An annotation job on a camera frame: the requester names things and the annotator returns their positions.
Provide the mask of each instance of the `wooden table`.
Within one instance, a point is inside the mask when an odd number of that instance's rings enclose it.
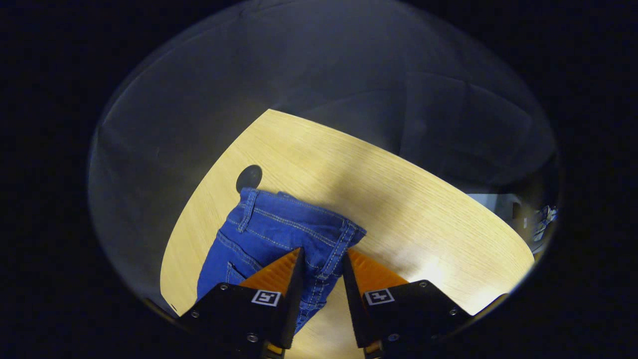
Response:
[[[367,229],[354,248],[410,282],[430,280],[470,314],[511,291],[534,262],[514,230],[440,178],[350,135],[268,110],[220,156],[171,234],[160,286],[179,315],[194,304],[215,234],[239,202],[237,176],[253,164],[263,170],[259,189],[350,218]],[[287,358],[362,358],[343,279],[327,301]]]

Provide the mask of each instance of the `wood grain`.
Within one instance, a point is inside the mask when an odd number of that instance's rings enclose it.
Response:
[[[534,262],[525,242],[460,190],[402,158],[329,127],[268,110],[220,156],[179,217],[160,286],[178,314],[197,297],[204,259],[249,165],[259,189],[283,190],[367,229],[355,248],[410,282],[428,279],[475,314],[509,292]],[[287,358],[360,358],[343,281],[295,336]]]

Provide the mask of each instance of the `blue denim jeans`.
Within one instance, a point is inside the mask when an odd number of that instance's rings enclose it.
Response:
[[[240,284],[291,250],[303,247],[306,274],[298,332],[326,303],[341,276],[341,259],[366,235],[337,213],[279,192],[241,191],[239,204],[217,232],[197,282],[197,300],[217,283]]]

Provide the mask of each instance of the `back pocket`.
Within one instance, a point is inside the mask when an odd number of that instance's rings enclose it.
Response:
[[[231,262],[228,262],[228,269],[226,271],[226,283],[239,285],[245,279],[246,277],[243,274],[239,273],[237,267],[235,267],[235,265]]]

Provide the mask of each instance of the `jeans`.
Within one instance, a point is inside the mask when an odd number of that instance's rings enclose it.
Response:
[[[197,300],[217,283],[244,279],[295,248],[306,253],[306,271],[297,333],[326,303],[342,274],[341,259],[366,230],[347,218],[284,193],[243,188],[239,204],[206,257],[197,282]]]

